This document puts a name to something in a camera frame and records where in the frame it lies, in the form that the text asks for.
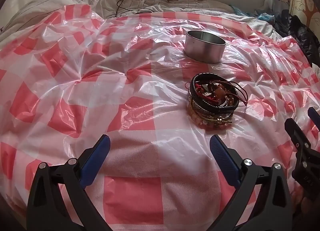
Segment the right hand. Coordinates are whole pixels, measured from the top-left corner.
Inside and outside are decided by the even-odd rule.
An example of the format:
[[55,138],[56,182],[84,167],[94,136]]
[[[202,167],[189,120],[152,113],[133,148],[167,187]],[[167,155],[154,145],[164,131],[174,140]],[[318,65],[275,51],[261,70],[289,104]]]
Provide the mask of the right hand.
[[291,193],[292,210],[294,213],[306,215],[313,207],[313,201],[306,197],[302,186],[297,186]]

